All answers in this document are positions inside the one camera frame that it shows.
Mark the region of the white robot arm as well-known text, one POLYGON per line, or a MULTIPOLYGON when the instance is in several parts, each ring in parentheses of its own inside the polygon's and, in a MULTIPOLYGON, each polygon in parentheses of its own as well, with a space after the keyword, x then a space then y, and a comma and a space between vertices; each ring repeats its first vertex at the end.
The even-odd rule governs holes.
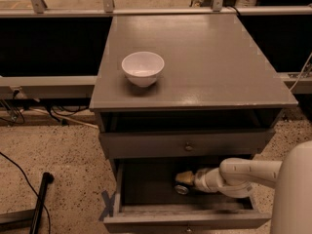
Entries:
POLYGON ((312 141, 297 145, 282 161, 228 158, 214 169, 179 173, 175 182, 182 195, 194 188, 245 198, 254 183, 273 188, 270 234, 312 234, 312 141))

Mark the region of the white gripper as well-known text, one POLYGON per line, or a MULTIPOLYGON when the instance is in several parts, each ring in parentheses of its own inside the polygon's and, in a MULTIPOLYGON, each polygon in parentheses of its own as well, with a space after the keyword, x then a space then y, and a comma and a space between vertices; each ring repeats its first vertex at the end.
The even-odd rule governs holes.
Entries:
POLYGON ((210 171, 210 169, 200 169, 195 173, 195 175, 191 171, 179 173, 175 176, 175 181, 187 185, 194 184, 194 188, 198 191, 215 193, 215 191, 206 183, 206 176, 210 171))

